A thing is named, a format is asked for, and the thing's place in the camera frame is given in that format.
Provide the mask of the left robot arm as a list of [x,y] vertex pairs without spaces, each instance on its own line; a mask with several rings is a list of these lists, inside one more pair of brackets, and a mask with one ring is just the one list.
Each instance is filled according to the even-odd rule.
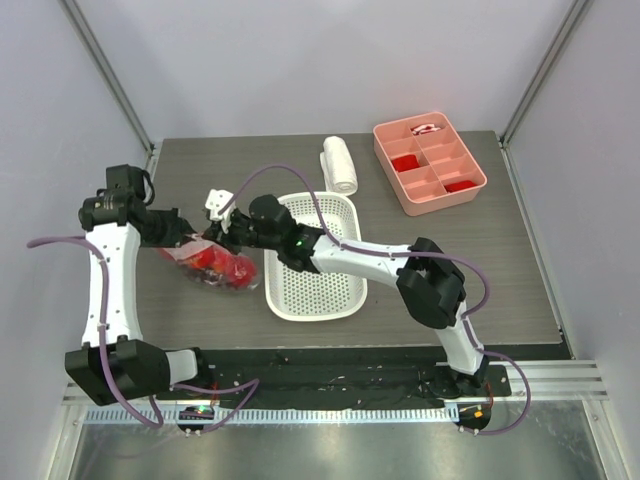
[[213,375],[197,348],[164,350],[144,341],[136,303],[142,248],[179,247],[195,234],[178,209],[153,210],[149,173],[127,164],[106,170],[106,185],[78,213],[90,253],[90,294],[81,347],[65,355],[65,370],[99,406],[165,393],[178,384],[205,397]]

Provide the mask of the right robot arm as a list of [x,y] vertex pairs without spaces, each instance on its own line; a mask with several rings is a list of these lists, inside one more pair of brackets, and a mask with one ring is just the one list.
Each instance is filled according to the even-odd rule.
[[344,240],[325,224],[298,222],[273,195],[255,198],[248,213],[242,213],[232,193],[212,190],[205,209],[210,225],[204,238],[234,253],[255,248],[295,272],[351,275],[395,289],[410,317],[435,331],[455,389],[472,395],[486,385],[489,358],[467,321],[465,276],[458,261],[433,241],[380,245]]

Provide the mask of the clear zip top bag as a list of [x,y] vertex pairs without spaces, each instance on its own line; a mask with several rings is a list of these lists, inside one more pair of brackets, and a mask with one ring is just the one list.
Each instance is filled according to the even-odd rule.
[[261,274],[250,257],[234,254],[201,234],[188,235],[186,240],[181,246],[155,251],[198,284],[234,291],[253,290],[259,285]]

